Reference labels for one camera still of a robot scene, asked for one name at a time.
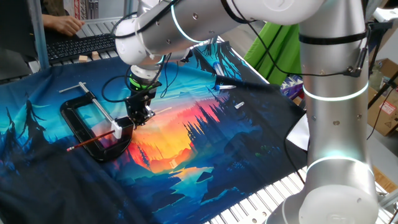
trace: person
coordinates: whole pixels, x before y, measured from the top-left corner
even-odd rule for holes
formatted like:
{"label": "person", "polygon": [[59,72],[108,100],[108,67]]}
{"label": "person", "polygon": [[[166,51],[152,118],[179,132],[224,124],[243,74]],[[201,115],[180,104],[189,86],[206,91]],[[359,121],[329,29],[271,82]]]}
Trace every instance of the person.
{"label": "person", "polygon": [[63,8],[63,0],[40,0],[42,6],[42,19],[44,29],[54,30],[58,33],[74,36],[85,24]]}

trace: green fabric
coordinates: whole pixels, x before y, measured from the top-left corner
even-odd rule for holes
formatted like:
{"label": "green fabric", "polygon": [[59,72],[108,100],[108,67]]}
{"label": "green fabric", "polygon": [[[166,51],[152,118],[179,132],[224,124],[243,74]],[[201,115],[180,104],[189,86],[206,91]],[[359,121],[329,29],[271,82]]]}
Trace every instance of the green fabric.
{"label": "green fabric", "polygon": [[[273,42],[269,53],[280,69],[285,72],[301,73],[298,25],[281,26],[267,22],[259,35],[267,46]],[[258,38],[244,59],[271,84],[281,85],[286,79],[287,75],[275,67]]]}

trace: cardboard box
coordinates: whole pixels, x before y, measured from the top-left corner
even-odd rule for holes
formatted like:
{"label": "cardboard box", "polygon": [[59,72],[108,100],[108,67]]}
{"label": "cardboard box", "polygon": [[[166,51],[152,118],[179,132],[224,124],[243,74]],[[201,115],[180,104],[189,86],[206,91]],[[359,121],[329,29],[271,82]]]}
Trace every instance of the cardboard box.
{"label": "cardboard box", "polygon": [[[381,63],[381,72],[385,77],[391,78],[398,72],[398,65],[389,59],[380,60],[378,63]],[[373,99],[376,93],[376,90],[369,88],[369,101]],[[370,126],[375,125],[377,115],[385,99],[386,96],[380,96],[368,110],[368,124]],[[379,120],[376,124],[376,130],[383,136],[387,136],[396,128],[398,128],[398,91],[393,90],[382,107]]]}
{"label": "cardboard box", "polygon": [[380,72],[388,78],[392,78],[398,72],[398,65],[388,58],[378,60],[376,63],[381,66]]}

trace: black cable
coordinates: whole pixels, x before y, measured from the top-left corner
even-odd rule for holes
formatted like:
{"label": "black cable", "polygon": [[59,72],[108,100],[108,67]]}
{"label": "black cable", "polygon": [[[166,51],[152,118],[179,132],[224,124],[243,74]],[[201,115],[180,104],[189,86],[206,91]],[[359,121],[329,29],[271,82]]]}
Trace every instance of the black cable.
{"label": "black cable", "polygon": [[167,90],[168,90],[169,87],[174,83],[174,81],[177,79],[178,71],[179,71],[179,68],[180,68],[180,66],[178,65],[178,62],[176,62],[176,63],[177,63],[177,72],[176,72],[176,74],[175,74],[174,79],[173,79],[173,80],[170,82],[170,84],[169,84],[169,81],[168,81],[168,79],[167,79],[167,64],[169,63],[170,57],[171,57],[171,54],[170,54],[170,56],[168,57],[168,59],[167,59],[167,61],[166,61],[166,64],[164,65],[164,76],[165,76],[165,78],[166,78],[166,88],[163,90],[162,94],[160,94],[160,97],[161,97],[161,98],[163,98],[163,97],[166,96]]}
{"label": "black cable", "polygon": [[373,134],[373,132],[374,132],[374,130],[375,130],[375,128],[376,128],[377,122],[379,121],[379,117],[380,117],[381,111],[382,111],[382,109],[383,109],[383,106],[384,106],[384,104],[386,103],[388,97],[390,96],[390,94],[392,93],[393,90],[395,90],[395,88],[393,88],[392,90],[390,90],[390,92],[388,93],[386,99],[384,100],[383,104],[381,105],[380,110],[379,110],[379,114],[377,115],[376,122],[374,123],[373,129],[372,129],[372,132],[371,132],[371,134],[369,135],[369,137],[368,137],[366,140],[369,140],[369,138],[371,138],[371,136],[372,136],[372,134]]}
{"label": "black cable", "polygon": [[137,14],[137,12],[132,12],[132,13],[129,13],[129,14],[123,16],[120,20],[118,20],[118,21],[115,23],[115,25],[113,26],[112,30],[111,30],[111,36],[113,36],[113,37],[116,38],[116,36],[115,36],[115,34],[114,34],[114,31],[116,30],[116,28],[118,27],[118,25],[119,25],[123,20],[127,19],[127,18],[130,17],[130,16],[136,15],[136,14]]}
{"label": "black cable", "polygon": [[[236,9],[236,11],[239,13],[239,15],[245,20],[248,21],[240,12],[240,10],[238,9],[238,7],[235,4],[235,1],[232,0],[232,3]],[[279,66],[276,64],[275,60],[272,58],[271,53],[268,51],[268,47],[267,45],[264,43],[264,41],[262,40],[262,38],[260,37],[260,35],[258,34],[258,32],[255,30],[255,28],[253,28],[253,26],[248,23],[250,29],[255,33],[255,35],[257,36],[257,38],[260,40],[261,44],[264,46],[264,48],[266,49],[266,52],[268,53],[269,58],[271,59],[271,62],[275,65],[275,67],[282,73],[287,74],[287,75],[301,75],[301,76],[313,76],[313,77],[330,77],[330,76],[334,76],[334,75],[343,75],[344,72],[340,72],[340,73],[331,73],[331,74],[326,74],[326,75],[317,75],[317,74],[306,74],[306,73],[292,73],[292,72],[285,72],[283,71],[281,68],[279,68]]]}
{"label": "black cable", "polygon": [[136,92],[135,95],[133,95],[133,96],[128,96],[128,97],[126,97],[126,98],[124,98],[124,99],[122,99],[122,100],[110,100],[110,99],[108,99],[108,98],[105,96],[105,88],[106,88],[113,80],[115,80],[115,79],[117,79],[117,78],[123,78],[123,77],[124,77],[124,78],[125,78],[125,81],[126,81],[126,75],[120,75],[120,76],[113,77],[113,78],[111,78],[111,79],[109,79],[108,81],[105,82],[105,84],[104,84],[103,87],[102,87],[102,91],[101,91],[102,97],[104,98],[104,100],[106,100],[106,101],[108,101],[108,102],[110,102],[110,103],[121,103],[121,102],[125,102],[125,101],[127,101],[127,100],[130,100],[131,98],[134,98],[134,97],[136,97],[137,95],[140,95],[140,93],[143,93],[143,92],[147,91],[149,88],[154,87],[155,82],[157,81],[157,79],[159,78],[160,74],[162,73],[162,69],[163,69],[164,63],[165,63],[165,62],[164,62],[164,60],[163,60],[162,63],[160,64],[160,68],[159,68],[159,70],[157,71],[157,73],[156,73],[154,79],[152,79],[152,81],[147,85],[147,87],[146,87],[145,89],[141,90],[141,91],[135,91],[135,90],[133,90],[133,89],[132,89],[128,84],[126,84],[126,82],[125,82],[125,84],[126,84],[126,86],[127,86],[127,88],[128,88],[129,90],[131,90],[131,91],[133,91],[133,92]]}
{"label": "black cable", "polygon": [[174,0],[174,1],[170,1],[169,4],[164,7],[164,9],[162,9],[155,17],[153,17],[147,24],[145,24],[143,27],[141,27],[139,30],[137,30],[137,32],[132,32],[131,34],[126,34],[126,35],[120,35],[120,36],[116,36],[114,34],[114,31],[116,30],[117,26],[123,21],[125,20],[127,17],[133,15],[134,13],[136,14],[137,12],[133,12],[129,15],[124,16],[122,19],[120,19],[112,28],[111,31],[111,35],[115,38],[115,39],[123,39],[123,38],[128,38],[128,37],[133,37],[136,34],[139,34],[141,32],[144,32],[145,30],[147,30],[148,28],[150,28],[153,24],[156,23],[156,21],[158,21],[159,19],[163,18],[163,16],[166,15],[166,13],[168,13],[168,11],[171,9],[171,7],[173,5],[177,5],[181,0]]}
{"label": "black cable", "polygon": [[298,177],[300,178],[301,182],[303,182],[303,184],[305,184],[305,181],[303,179],[303,177],[301,176],[301,174],[299,173],[299,169],[297,168],[297,166],[294,164],[293,159],[291,158],[289,152],[287,151],[287,146],[286,146],[286,141],[287,141],[287,136],[284,139],[284,151],[286,154],[287,159],[289,160],[289,162],[291,163],[291,165],[293,166],[293,169],[295,171],[295,173],[298,175]]}
{"label": "black cable", "polygon": [[392,221],[394,221],[394,219],[395,219],[396,216],[397,216],[397,213],[398,213],[398,209],[396,210],[396,212],[394,212],[394,215],[392,216],[392,218],[390,219],[390,221],[388,222],[388,224],[391,224]]}

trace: illuminated ring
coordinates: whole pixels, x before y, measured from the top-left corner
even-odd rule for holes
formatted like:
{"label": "illuminated ring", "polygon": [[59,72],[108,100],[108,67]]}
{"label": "illuminated ring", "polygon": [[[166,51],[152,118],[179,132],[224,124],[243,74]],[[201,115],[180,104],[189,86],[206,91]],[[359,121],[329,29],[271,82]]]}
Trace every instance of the illuminated ring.
{"label": "illuminated ring", "polygon": [[182,30],[182,28],[180,27],[180,24],[178,24],[178,22],[177,22],[177,18],[175,17],[174,5],[172,5],[171,10],[172,10],[172,16],[173,16],[173,20],[174,20],[175,26],[176,26],[177,29],[180,31],[180,33],[181,33],[185,38],[187,38],[188,40],[190,40],[190,41],[192,41],[192,42],[195,42],[195,43],[203,43],[204,41],[198,41],[198,40],[192,39],[191,37],[189,37],[189,36]]}
{"label": "illuminated ring", "polygon": [[356,93],[353,93],[353,94],[348,95],[348,96],[340,96],[340,97],[317,96],[317,95],[314,95],[314,94],[310,93],[308,90],[305,89],[305,87],[303,87],[303,90],[304,90],[304,93],[306,95],[308,95],[309,97],[311,97],[313,99],[320,100],[320,101],[337,102],[337,101],[349,100],[349,99],[352,99],[352,98],[355,98],[355,97],[359,96],[360,94],[364,93],[368,89],[368,86],[369,86],[369,82],[366,84],[366,86],[362,90],[359,90]]}
{"label": "illuminated ring", "polygon": [[308,171],[311,169],[311,167],[313,167],[315,164],[318,164],[318,163],[323,162],[323,161],[328,161],[328,160],[347,160],[347,161],[353,161],[353,162],[355,162],[355,163],[360,164],[361,166],[366,166],[366,168],[367,168],[367,169],[370,171],[370,173],[372,173],[372,175],[374,176],[373,171],[372,171],[372,169],[369,167],[369,165],[367,165],[367,164],[365,164],[365,163],[363,163],[363,162],[361,162],[361,161],[359,161],[359,160],[357,160],[357,159],[353,159],[353,158],[350,158],[350,157],[344,157],[344,156],[330,156],[330,157],[325,157],[325,158],[319,159],[319,160],[317,160],[317,161],[311,163],[311,165],[308,166],[308,168],[307,168],[307,173],[308,173]]}

